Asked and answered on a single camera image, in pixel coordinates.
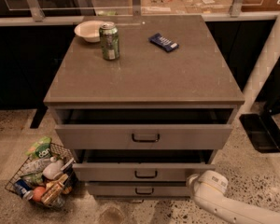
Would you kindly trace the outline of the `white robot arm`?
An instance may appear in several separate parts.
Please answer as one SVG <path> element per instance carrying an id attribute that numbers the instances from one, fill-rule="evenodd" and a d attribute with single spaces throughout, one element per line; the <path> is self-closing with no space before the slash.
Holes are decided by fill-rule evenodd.
<path id="1" fill-rule="evenodd" d="M 229 224 L 280 224 L 280 213 L 227 198 L 228 184 L 225 176 L 211 170 L 187 178 L 195 204 Z"/>

